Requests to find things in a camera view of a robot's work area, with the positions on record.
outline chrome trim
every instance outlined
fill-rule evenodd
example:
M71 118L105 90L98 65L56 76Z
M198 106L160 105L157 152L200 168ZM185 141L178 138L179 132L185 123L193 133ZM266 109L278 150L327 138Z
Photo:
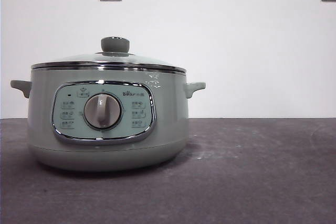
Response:
M114 84L114 85L132 85L132 86L138 86L144 88L144 90L147 91L150 99L151 104L151 112L152 112L152 120L149 126L143 131L136 135L131 136L125 136L125 137L114 137L114 138L79 138L79 137L72 137L65 134L62 134L59 132L54 124L54 109L55 109L55 103L56 103L56 97L57 93L60 89L67 86L74 86L74 85L81 85L81 84ZM76 82L66 82L63 85L61 85L56 93L54 98L54 105L53 105L53 111L51 113L51 124L54 128L54 134L58 137L59 140L62 142L68 143L68 144L83 144L83 145L113 145L113 144L126 144L131 142L137 142L145 139L154 129L156 124L156 110L155 110L155 104L153 99L153 93L152 91L144 84L137 83L137 82L125 82L125 81L103 81L96 80L96 81L76 81Z
M159 73L173 73L185 76L183 72L164 70L164 69L150 69L150 68L125 68L125 67L48 67L48 68L35 68L32 71L44 70L122 70L122 71L138 71L138 72L159 72Z
M31 66L31 69L37 68L56 68L56 67L117 67L117 68L142 68L142 69L158 69L169 70L186 73L184 68L159 65L159 64L143 64L143 63L127 63L127 62L109 62L109 61L59 61L38 63Z

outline rotary dial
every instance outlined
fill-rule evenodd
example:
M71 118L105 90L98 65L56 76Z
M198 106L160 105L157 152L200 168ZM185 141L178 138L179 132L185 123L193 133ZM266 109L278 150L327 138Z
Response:
M106 93L91 97L84 108L87 122L98 129L109 128L116 124L120 113L120 104L117 99Z

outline function button label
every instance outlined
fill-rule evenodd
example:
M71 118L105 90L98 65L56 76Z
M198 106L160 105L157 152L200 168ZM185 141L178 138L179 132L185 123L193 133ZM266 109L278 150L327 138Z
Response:
M69 119L69 120L73 120L73 119L75 119L74 117L73 117L73 111L63 111L62 113L61 113L61 119Z
M132 111L132 118L144 118L146 113L144 110L133 110Z
M74 129L73 121L62 121L61 122L61 129Z
M143 120L136 120L132 122L132 128L144 128L146 127L146 122Z
M86 88L77 90L77 97L89 97L90 92Z
M132 102L132 109L144 109L146 108L146 104L143 102Z
M62 109L74 109L75 102L74 101L67 101L62 103Z

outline dark gray surface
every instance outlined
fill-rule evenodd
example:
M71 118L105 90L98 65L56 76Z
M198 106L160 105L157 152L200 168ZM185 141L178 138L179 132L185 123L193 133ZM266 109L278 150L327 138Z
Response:
M1 223L336 223L336 119L191 119L170 162L116 173L38 164L1 120Z

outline sage green cooker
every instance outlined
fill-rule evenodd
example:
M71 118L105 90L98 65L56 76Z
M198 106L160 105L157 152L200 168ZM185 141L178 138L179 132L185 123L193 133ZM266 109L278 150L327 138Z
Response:
M187 99L205 83L186 70L129 54L129 41L103 52L32 65L11 81L29 98L28 146L38 161L68 170L149 166L176 156L188 138Z

